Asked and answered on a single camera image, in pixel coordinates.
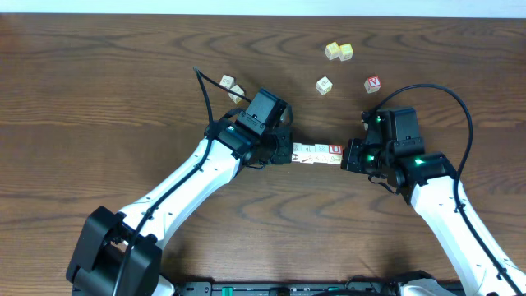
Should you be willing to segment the white block red print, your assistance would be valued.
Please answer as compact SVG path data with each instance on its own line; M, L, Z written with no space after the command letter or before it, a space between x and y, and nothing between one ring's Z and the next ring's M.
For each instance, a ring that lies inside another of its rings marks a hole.
M316 163L328 164L330 162L329 146L325 144L315 144L314 161Z

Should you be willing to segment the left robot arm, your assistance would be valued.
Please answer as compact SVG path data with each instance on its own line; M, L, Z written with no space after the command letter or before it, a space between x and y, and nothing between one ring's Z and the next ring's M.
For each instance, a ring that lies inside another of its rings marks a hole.
M66 278L75 295L175 295L160 273L171 237L212 193L244 168L289 164L292 107L265 89L247 109L212 121L191 156L160 185L120 211L86 219Z

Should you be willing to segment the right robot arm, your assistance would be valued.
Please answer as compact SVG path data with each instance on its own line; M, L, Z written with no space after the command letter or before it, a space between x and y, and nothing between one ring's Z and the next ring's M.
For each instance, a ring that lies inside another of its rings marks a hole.
M473 209L441 152L427 153L413 108L362 113L366 135L344 148L341 168L400 195L427 223L467 295L523 295L525 274Z

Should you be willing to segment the white block yellow side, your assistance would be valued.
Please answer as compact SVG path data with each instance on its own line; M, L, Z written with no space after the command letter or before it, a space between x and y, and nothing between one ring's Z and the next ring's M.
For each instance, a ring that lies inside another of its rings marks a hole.
M241 101L243 101L244 95L244 90L239 85L234 85L228 93L228 96L235 104L238 104Z

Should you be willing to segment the red letter block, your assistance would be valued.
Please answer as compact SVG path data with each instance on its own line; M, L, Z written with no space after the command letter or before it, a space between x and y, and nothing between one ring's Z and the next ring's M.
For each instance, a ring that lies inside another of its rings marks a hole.
M375 93L381 88L379 76L370 76L364 82L365 90L368 94Z

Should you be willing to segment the white block red side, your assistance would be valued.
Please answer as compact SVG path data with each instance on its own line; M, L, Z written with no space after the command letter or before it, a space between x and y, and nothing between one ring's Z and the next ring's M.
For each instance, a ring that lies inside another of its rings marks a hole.
M233 88L236 85L236 80L232 76L223 75L219 84L222 87L230 90L231 88Z

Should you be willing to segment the white yellow block centre right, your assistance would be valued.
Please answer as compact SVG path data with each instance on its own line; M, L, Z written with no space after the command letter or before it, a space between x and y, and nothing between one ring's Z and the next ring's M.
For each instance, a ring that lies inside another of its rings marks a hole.
M326 95L331 91L333 83L327 76L323 76L319 81L316 82L316 89L321 95Z

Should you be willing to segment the yellow block far right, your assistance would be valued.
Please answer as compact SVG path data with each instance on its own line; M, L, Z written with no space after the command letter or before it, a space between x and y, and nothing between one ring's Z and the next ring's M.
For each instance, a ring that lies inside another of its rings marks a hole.
M339 60L340 61L348 61L353 57L354 50L351 44L342 44L339 46L340 53L339 53Z

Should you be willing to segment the yellow block far left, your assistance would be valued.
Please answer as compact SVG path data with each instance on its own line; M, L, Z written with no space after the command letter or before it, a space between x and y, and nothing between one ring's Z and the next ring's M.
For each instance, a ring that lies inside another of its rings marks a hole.
M340 46L336 42L332 42L325 46L325 55L329 60L338 58L340 53Z

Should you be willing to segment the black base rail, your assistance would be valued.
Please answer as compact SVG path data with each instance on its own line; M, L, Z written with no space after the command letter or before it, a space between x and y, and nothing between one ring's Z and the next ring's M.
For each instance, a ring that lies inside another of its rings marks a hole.
M371 281L353 278L345 283L210 283L186 282L175 285L177 296L309 296L329 292L344 295L465 295L460 284L439 284L432 279L408 283Z

